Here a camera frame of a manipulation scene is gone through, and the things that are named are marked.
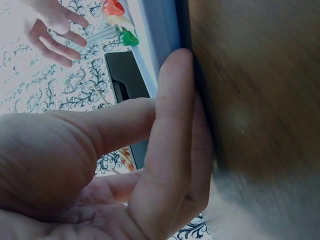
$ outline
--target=green object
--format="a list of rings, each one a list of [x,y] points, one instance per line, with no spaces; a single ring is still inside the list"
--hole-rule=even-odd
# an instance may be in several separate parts
[[[118,40],[124,46],[135,47],[139,44],[139,40],[136,38],[132,32],[128,31],[125,27],[122,27],[122,31],[119,27],[116,28],[116,33],[118,35]]]

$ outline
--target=hand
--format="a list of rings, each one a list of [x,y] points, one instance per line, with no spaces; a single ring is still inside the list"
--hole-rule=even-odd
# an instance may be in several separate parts
[[[102,154],[148,137],[144,169],[93,178]],[[52,223],[0,211],[1,235],[166,239],[206,207],[212,155],[192,55],[180,49],[161,68],[155,103],[2,117],[0,206]]]
[[[58,0],[19,1],[27,7],[26,10],[23,10],[25,12],[24,31],[31,45],[45,58],[70,68],[72,60],[80,59],[80,53],[58,43],[47,30],[50,28],[59,36],[84,47],[87,45],[87,41],[82,36],[70,31],[69,20],[84,28],[88,26],[88,21],[83,16],[62,6]]]

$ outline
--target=red bulb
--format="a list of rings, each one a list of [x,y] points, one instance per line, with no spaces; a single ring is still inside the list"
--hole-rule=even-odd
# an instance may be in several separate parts
[[[102,10],[107,15],[122,16],[125,14],[124,6],[118,0],[106,0]]]

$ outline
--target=wooden surface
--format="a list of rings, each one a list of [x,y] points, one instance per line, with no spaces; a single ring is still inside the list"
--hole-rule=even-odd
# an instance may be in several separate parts
[[[189,0],[212,238],[320,238],[320,0]]]

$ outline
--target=floral wallpaper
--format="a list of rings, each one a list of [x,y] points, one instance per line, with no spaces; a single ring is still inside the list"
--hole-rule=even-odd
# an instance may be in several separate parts
[[[60,67],[37,55],[21,36],[21,31],[11,28],[0,37],[0,115],[10,113],[43,113],[49,110],[92,111],[116,103],[108,76],[105,53],[130,51],[118,42],[116,32],[107,37],[102,33],[111,29],[101,13],[96,0],[60,0],[70,10],[83,15],[90,25],[83,28],[71,23],[71,29],[87,39],[88,45],[80,50],[81,59],[72,68]],[[18,26],[19,19],[11,1],[0,2],[0,21]],[[60,43],[75,47],[74,43],[57,36]],[[105,98],[101,99],[96,89]],[[96,176],[127,173],[131,163],[121,151],[104,155],[97,161]],[[177,232],[170,240],[211,240],[201,215]]]

